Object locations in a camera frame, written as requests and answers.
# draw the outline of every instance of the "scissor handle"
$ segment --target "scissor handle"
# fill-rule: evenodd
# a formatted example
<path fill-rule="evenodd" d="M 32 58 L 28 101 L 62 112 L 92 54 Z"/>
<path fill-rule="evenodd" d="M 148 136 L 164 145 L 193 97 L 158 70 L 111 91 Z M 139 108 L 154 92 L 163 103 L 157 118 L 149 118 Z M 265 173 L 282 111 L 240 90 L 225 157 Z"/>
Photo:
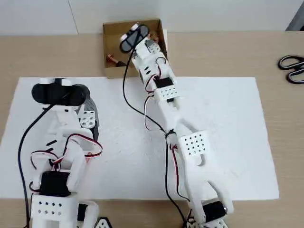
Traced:
<path fill-rule="evenodd" d="M 286 79 L 288 82 L 290 82 L 292 84 L 304 84 L 304 80 L 294 80 L 293 79 L 293 76 L 299 75 L 301 73 L 304 73 L 304 67 L 299 68 L 298 70 L 289 73 L 288 75 L 286 75 Z"/>
<path fill-rule="evenodd" d="M 298 60 L 297 63 L 293 63 L 290 65 L 285 66 L 283 64 L 283 62 L 287 59 L 295 59 Z M 290 70 L 290 69 L 295 69 L 295 68 L 300 68 L 301 66 L 304 66 L 304 58 L 301 56 L 296 56 L 296 55 L 289 55 L 289 56 L 284 56 L 283 58 L 281 58 L 278 63 L 277 66 L 281 69 L 281 70 Z"/>

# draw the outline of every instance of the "cardboard box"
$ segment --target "cardboard box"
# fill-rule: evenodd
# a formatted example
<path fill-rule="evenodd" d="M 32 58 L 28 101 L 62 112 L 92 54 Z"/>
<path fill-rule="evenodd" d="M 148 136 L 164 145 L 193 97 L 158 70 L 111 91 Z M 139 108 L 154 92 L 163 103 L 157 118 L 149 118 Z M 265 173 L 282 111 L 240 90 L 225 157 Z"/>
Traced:
<path fill-rule="evenodd" d="M 124 76 L 125 67 L 117 67 L 115 63 L 109 62 L 106 59 L 108 54 L 114 56 L 118 61 L 127 63 L 129 54 L 122 53 L 119 49 L 120 37 L 128 32 L 130 28 L 138 23 L 139 25 L 144 24 L 148 26 L 150 33 L 156 34 L 159 37 L 159 45 L 161 51 L 167 57 L 166 44 L 162 30 L 162 21 L 160 19 L 148 19 L 148 20 L 133 20 L 133 21 L 122 21 L 113 23 L 103 24 L 103 37 L 104 37 L 104 72 L 108 78 L 120 78 Z M 139 76 L 139 73 L 131 63 L 128 69 L 127 76 Z"/>

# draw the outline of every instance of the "table surface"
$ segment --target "table surface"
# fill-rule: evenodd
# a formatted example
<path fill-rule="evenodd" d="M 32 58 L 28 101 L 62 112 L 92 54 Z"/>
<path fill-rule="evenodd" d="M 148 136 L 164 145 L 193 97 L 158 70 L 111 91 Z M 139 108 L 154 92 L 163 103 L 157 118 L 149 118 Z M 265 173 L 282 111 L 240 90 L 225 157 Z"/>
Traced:
<path fill-rule="evenodd" d="M 227 219 L 231 228 L 303 227 L 304 87 L 287 83 L 286 72 L 276 67 L 284 55 L 304 56 L 303 40 L 301 32 L 168 34 L 169 60 L 177 76 L 257 79 L 280 199 L 235 202 L 235 213 Z M 0 136 L 20 76 L 104 76 L 102 43 L 102 35 L 0 37 Z M 166 200 L 98 203 L 114 228 L 180 227 L 176 209 Z M 186 204 L 180 204 L 186 213 Z M 4 228 L 24 226 L 23 200 L 0 199 L 0 221 Z"/>

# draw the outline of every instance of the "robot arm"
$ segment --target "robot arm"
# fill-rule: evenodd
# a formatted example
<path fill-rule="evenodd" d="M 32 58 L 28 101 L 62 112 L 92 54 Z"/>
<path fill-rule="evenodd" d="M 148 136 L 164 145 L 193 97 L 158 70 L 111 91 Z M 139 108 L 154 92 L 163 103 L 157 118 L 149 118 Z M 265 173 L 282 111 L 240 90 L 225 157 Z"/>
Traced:
<path fill-rule="evenodd" d="M 94 228 L 98 205 L 90 201 L 80 203 L 77 196 L 87 159 L 102 151 L 96 141 L 97 109 L 89 90 L 84 85 L 71 85 L 67 79 L 42 79 L 33 87 L 32 95 L 43 108 L 55 105 L 49 111 L 53 121 L 44 150 L 31 156 L 36 169 L 32 187 L 39 190 L 39 194 L 33 195 L 33 228 L 49 227 L 49 221 L 58 221 L 60 228 Z"/>
<path fill-rule="evenodd" d="M 135 34 L 140 34 L 137 44 Z M 121 37 L 121 50 L 128 52 L 135 47 L 132 62 L 140 74 L 144 88 L 149 95 L 154 95 L 154 100 L 165 120 L 165 131 L 176 132 L 170 134 L 167 141 L 178 146 L 178 153 L 184 165 L 189 207 L 193 211 L 196 223 L 199 227 L 205 224 L 209 228 L 221 227 L 218 224 L 224 224 L 222 219 L 234 209 L 215 154 L 209 144 L 208 131 L 198 130 L 195 123 L 183 116 L 181 97 L 175 86 L 177 78 L 159 45 L 148 39 L 147 35 L 148 28 L 145 25 L 135 24 Z M 187 131 L 177 131 L 181 125 Z M 204 199 L 206 184 L 214 189 L 217 198 Z"/>

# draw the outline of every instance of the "bracket with holes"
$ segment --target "bracket with holes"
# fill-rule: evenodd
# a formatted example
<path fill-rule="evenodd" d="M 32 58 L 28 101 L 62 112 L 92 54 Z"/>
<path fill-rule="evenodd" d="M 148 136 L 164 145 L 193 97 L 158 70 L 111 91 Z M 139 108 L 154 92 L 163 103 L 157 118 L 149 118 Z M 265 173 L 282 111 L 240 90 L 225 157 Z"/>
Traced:
<path fill-rule="evenodd" d="M 228 228 L 225 221 L 223 219 L 218 219 L 212 222 L 206 223 L 205 227 L 208 228 Z"/>
<path fill-rule="evenodd" d="M 112 225 L 107 217 L 100 217 L 95 228 L 112 228 Z"/>
<path fill-rule="evenodd" d="M 175 85 L 169 85 L 163 88 L 158 88 L 154 91 L 154 97 L 157 101 L 168 100 L 179 97 L 179 93 Z"/>
<path fill-rule="evenodd" d="M 209 152 L 207 131 L 199 131 L 179 138 L 182 152 L 188 156 Z"/>
<path fill-rule="evenodd" d="M 95 111 L 84 111 L 81 115 L 80 124 L 83 128 L 94 128 L 95 127 Z"/>
<path fill-rule="evenodd" d="M 31 207 L 33 219 L 73 220 L 78 214 L 78 198 L 75 193 L 67 197 L 34 194 Z"/>

